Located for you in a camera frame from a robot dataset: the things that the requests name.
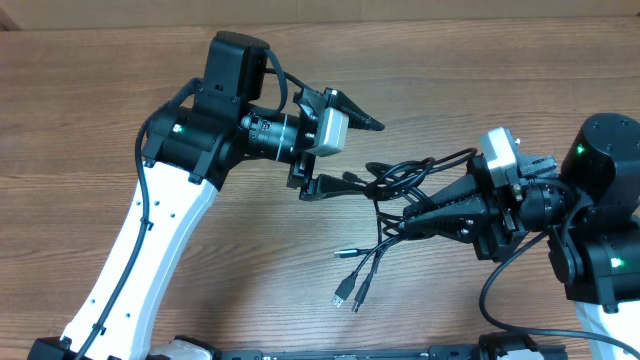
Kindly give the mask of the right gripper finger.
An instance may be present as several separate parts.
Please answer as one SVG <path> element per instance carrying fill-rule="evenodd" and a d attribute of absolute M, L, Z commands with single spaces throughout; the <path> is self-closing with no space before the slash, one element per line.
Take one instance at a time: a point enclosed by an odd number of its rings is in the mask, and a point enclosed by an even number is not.
<path fill-rule="evenodd" d="M 430 197 L 429 202 L 409 205 L 403 210 L 406 218 L 436 218 L 485 215 L 485 200 L 481 182 L 473 174 L 466 174 Z"/>
<path fill-rule="evenodd" d="M 472 196 L 418 215 L 406 215 L 401 229 L 410 240 L 438 235 L 469 244 L 479 237 L 489 219 L 487 203 L 481 196 Z"/>

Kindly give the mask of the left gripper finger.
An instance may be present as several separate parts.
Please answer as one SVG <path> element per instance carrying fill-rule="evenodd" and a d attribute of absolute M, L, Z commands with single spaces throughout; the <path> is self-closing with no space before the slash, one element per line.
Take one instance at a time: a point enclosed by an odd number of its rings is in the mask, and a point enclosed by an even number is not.
<path fill-rule="evenodd" d="M 384 124 L 364 112 L 344 92 L 326 88 L 324 96 L 329 107 L 349 117 L 349 128 L 366 131 L 383 131 L 385 129 Z"/>
<path fill-rule="evenodd" d="M 299 199 L 320 201 L 344 195 L 362 195 L 364 190 L 364 185 L 321 174 L 300 190 Z"/>

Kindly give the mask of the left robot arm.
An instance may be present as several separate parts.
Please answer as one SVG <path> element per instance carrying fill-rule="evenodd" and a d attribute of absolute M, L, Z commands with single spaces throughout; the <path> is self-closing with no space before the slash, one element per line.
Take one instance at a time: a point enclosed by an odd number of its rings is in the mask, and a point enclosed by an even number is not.
<path fill-rule="evenodd" d="M 295 83 L 269 44 L 221 31 L 202 77 L 190 80 L 141 126 L 137 186 L 124 224 L 86 301 L 57 337 L 37 339 L 28 360 L 217 359 L 178 336 L 153 346 L 157 312 L 183 250 L 230 170 L 255 159 L 284 163 L 304 201 L 356 194 L 356 184 L 313 172 L 344 149 L 351 129 L 379 121 L 343 92 Z"/>

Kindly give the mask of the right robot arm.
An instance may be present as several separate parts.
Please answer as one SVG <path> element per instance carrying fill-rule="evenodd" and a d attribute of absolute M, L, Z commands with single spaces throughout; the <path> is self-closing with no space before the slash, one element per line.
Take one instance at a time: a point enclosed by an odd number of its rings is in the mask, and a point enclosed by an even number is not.
<path fill-rule="evenodd" d="M 404 211 L 410 240 L 442 236 L 505 268 L 537 241 L 596 359 L 639 354 L 639 124 L 598 113 L 562 162 L 526 155 L 506 128 L 481 138 L 463 177 Z"/>

